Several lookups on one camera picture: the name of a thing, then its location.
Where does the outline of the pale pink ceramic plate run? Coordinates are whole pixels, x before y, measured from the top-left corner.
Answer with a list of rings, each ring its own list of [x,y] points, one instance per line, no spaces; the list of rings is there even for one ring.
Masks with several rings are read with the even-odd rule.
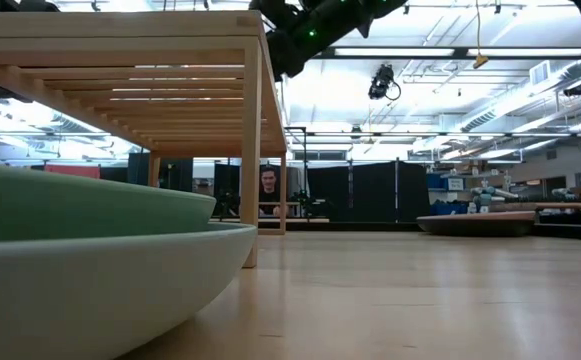
[[[444,221],[444,220],[458,220],[458,221],[533,221],[535,213],[533,211],[510,211],[510,212],[493,212],[493,213],[474,213],[474,214],[451,214],[451,215],[436,215],[436,216],[421,216],[417,218],[417,222],[430,221]]]

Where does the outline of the blue storage bin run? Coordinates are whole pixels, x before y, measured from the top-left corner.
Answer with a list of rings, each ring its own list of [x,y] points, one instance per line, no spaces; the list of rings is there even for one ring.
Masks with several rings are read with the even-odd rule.
[[[465,201],[445,202],[436,200],[430,205],[430,214],[432,216],[466,214],[468,205],[469,203]]]

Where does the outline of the slatted light wooden shelf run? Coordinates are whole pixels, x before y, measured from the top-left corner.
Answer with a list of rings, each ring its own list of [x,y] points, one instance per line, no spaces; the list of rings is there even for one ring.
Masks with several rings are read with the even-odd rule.
[[[165,157],[238,157],[240,219],[287,143],[256,11],[0,12],[0,87]]]

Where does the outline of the teal transparent glass plate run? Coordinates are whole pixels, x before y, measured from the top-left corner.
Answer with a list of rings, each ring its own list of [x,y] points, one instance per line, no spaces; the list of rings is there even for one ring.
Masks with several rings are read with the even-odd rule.
[[[419,227],[428,233],[456,237],[521,237],[528,234],[533,220],[510,219],[418,219]]]

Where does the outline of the black metal stand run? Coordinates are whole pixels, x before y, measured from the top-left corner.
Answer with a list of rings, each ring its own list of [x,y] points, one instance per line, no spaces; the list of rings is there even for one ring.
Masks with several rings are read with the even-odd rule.
[[[306,215],[306,202],[308,198],[308,159],[307,159],[307,129],[301,126],[285,126],[284,134],[287,137],[294,139],[302,147],[302,158],[301,164],[302,169],[300,171],[300,187],[299,190],[294,195],[295,200],[298,202],[297,215],[299,218],[303,218]]]

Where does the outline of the black overhead frame crossbeam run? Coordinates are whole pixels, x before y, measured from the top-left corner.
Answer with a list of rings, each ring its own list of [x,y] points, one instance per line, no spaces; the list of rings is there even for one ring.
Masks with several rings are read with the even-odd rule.
[[[329,47],[315,59],[327,60],[581,60],[581,47]]]

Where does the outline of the person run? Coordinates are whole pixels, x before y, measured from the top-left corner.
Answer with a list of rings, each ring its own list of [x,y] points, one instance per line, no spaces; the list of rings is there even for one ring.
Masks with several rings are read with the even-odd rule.
[[[279,202],[280,193],[277,189],[277,176],[272,167],[264,167],[260,171],[259,213],[261,215],[278,216],[278,205],[267,205],[267,202]]]

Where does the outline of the silver ceiling air duct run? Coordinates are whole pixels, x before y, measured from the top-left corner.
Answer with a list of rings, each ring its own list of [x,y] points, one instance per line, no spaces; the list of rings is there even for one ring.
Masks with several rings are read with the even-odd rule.
[[[464,115],[457,130],[470,132],[490,121],[506,116],[539,99],[540,95],[561,90],[581,79],[581,60],[546,60],[529,70],[529,78]]]

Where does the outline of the sage green ceramic plate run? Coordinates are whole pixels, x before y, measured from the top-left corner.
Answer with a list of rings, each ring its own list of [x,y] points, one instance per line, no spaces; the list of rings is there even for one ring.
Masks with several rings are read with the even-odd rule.
[[[0,166],[0,242],[203,230],[206,195]]]

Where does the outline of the white ceramic plate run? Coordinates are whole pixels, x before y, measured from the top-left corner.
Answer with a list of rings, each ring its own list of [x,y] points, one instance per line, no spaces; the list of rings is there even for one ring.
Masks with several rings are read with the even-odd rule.
[[[183,323],[232,281],[252,225],[0,242],[0,360],[110,360]]]

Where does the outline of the red cloth panel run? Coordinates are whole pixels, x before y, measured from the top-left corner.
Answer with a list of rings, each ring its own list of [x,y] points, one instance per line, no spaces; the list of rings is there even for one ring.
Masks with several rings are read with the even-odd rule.
[[[88,166],[64,166],[64,165],[45,165],[44,170],[46,172],[81,176],[93,179],[100,178],[100,168],[99,167],[88,167]]]

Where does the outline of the black fabric partition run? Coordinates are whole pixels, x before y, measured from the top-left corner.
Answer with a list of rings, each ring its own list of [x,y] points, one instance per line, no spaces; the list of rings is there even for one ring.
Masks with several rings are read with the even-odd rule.
[[[331,222],[412,223],[430,214],[424,167],[406,162],[313,168],[313,214]]]
[[[128,158],[127,182],[137,185],[148,185],[149,153],[131,153]],[[169,159],[160,160],[158,186],[177,191],[192,191],[193,160]]]

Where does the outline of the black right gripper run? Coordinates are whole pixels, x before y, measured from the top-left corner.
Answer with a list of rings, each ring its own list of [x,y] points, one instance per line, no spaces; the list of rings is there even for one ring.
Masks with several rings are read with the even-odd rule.
[[[294,77],[301,73],[305,63],[315,56],[310,42],[295,43],[291,36],[282,30],[266,33],[273,76],[281,79],[283,75]]]

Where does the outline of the brown background table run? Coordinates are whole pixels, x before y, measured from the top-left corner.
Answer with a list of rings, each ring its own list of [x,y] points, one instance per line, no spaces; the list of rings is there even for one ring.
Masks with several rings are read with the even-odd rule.
[[[513,212],[513,211],[533,211],[535,213],[544,210],[573,210],[581,212],[579,202],[524,202],[524,203],[504,203],[490,206],[491,212]]]

